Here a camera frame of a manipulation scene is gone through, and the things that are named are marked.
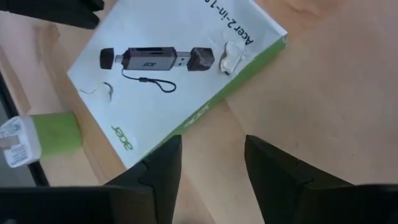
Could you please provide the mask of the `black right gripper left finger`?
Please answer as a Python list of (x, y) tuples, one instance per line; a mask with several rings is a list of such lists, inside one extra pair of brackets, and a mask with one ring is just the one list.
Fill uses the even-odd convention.
[(108, 182), (121, 187), (149, 187), (157, 224), (172, 224), (182, 168), (182, 137), (176, 135), (133, 167)]

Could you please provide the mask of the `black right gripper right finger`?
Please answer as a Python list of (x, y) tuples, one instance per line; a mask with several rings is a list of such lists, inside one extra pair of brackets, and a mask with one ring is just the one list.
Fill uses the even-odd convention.
[(253, 135), (247, 135), (244, 160), (265, 224), (293, 224), (304, 189), (350, 186)]

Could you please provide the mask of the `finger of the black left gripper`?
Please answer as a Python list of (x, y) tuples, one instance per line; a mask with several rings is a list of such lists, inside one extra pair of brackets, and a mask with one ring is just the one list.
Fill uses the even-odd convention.
[(95, 29), (103, 0), (0, 0), (0, 11), (83, 29)]

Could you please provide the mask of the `white green card reader box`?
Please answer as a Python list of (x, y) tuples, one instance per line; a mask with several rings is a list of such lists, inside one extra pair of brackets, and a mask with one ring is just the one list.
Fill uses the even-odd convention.
[(285, 47), (254, 0), (117, 0), (68, 77), (126, 168)]
[(0, 151), (11, 168), (81, 148), (73, 113), (15, 116), (0, 125)]

